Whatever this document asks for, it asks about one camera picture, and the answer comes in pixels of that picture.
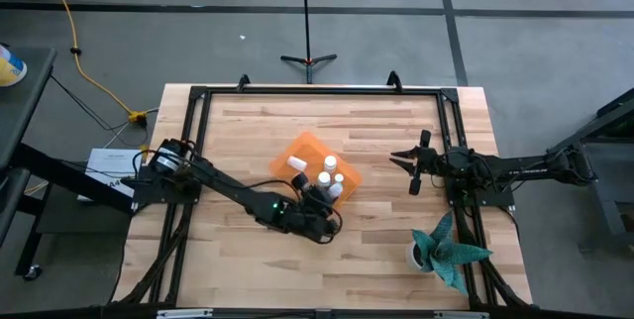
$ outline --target light stand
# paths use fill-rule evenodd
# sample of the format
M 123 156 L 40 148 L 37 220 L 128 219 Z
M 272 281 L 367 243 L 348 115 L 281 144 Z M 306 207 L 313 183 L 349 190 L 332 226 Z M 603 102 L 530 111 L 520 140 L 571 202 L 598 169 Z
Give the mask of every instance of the light stand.
M 330 54 L 325 56 L 315 57 L 314 59 L 310 57 L 310 28 L 308 27 L 308 0 L 304 0 L 304 21 L 306 24 L 306 59 L 282 55 L 281 59 L 284 61 L 294 61 L 299 62 L 300 64 L 306 67 L 306 83 L 313 83 L 313 66 L 316 65 L 320 61 L 324 60 L 334 60 L 337 58 L 336 54 Z

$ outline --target blue object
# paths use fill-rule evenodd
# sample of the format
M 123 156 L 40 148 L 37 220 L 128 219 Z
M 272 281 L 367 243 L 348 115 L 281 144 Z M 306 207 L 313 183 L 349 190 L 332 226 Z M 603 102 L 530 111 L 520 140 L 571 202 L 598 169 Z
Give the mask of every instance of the blue object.
M 477 246 L 455 244 L 452 239 L 454 214 L 452 211 L 443 216 L 436 229 L 427 235 L 420 230 L 412 230 L 412 237 L 420 250 L 421 270 L 435 271 L 448 286 L 462 294 L 467 294 L 465 281 L 456 265 L 464 265 L 487 258 L 491 251 Z

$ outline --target gray floor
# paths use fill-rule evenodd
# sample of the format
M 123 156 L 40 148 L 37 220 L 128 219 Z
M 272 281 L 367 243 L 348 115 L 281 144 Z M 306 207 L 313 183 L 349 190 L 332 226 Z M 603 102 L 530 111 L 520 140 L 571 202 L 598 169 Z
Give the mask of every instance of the gray floor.
M 301 0 L 72 0 L 227 6 L 299 6 Z M 320 7 L 442 7 L 441 0 L 311 0 Z M 633 0 L 453 0 L 456 8 L 632 10 Z M 281 63 L 303 55 L 300 15 L 75 13 L 83 65 L 136 109 L 159 104 L 166 82 L 302 82 Z M 313 53 L 339 59 L 318 83 L 381 84 L 396 69 L 404 83 L 456 85 L 444 17 L 316 15 Z M 483 86 L 503 156 L 533 155 L 569 135 L 602 104 L 634 86 L 634 20 L 494 19 L 457 21 L 470 85 Z M 0 40 L 60 51 L 56 76 L 112 123 L 123 112 L 75 72 L 61 12 L 0 11 Z M 78 112 L 54 84 L 27 142 L 56 157 L 82 160 L 111 135 Z M 129 142 L 143 133 L 131 130 Z M 582 256 L 577 242 L 596 231 L 589 194 L 555 182 L 516 195 L 522 251 L 534 301 L 549 309 L 634 316 L 631 256 Z M 47 236 L 38 252 L 46 272 L 24 283 L 10 269 L 27 217 L 0 251 L 0 311 L 86 306 L 108 300 L 118 271 L 117 236 Z

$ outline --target wheel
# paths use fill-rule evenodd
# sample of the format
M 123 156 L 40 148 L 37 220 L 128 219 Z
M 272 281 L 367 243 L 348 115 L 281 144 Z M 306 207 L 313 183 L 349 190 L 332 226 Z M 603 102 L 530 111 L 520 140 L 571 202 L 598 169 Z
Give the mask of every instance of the wheel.
M 22 276 L 22 279 L 25 281 L 36 280 L 40 274 L 42 274 L 40 265 L 32 265 L 29 267 L 29 272 Z

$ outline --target butcher block tabletop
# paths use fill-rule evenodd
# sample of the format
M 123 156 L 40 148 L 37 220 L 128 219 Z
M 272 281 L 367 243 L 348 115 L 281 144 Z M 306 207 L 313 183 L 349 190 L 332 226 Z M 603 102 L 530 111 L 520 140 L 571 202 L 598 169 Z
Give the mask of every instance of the butcher block tabletop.
M 152 150 L 163 139 L 180 138 L 191 86 L 165 86 Z M 481 154 L 496 154 L 483 89 L 459 87 L 458 93 L 469 146 Z M 200 108 L 194 116 L 192 140 Z M 451 112 L 448 115 L 454 133 Z M 364 180 L 343 204 L 343 230 L 329 245 L 269 231 L 240 205 L 204 189 L 194 207 L 177 305 L 469 308 L 467 297 L 447 287 L 437 274 L 417 272 L 405 262 L 411 229 L 429 233 L 449 210 L 445 190 L 432 186 L 429 175 L 422 177 L 420 194 L 411 196 L 410 177 L 388 160 L 390 152 L 413 148 L 423 129 L 432 133 L 430 147 L 442 153 L 434 97 L 213 95 L 202 155 L 244 184 L 270 178 L 270 161 L 306 131 L 351 164 Z M 441 178 L 434 182 L 443 184 Z M 264 189 L 291 195 L 283 186 Z M 115 300 L 130 292 L 156 258 L 165 208 L 150 205 L 133 218 Z M 530 302 L 513 223 L 495 207 L 481 208 L 481 216 L 488 248 L 493 251 L 491 261 L 517 294 Z M 166 266 L 161 298 L 171 264 Z M 479 265 L 475 265 L 475 280 L 485 300 Z

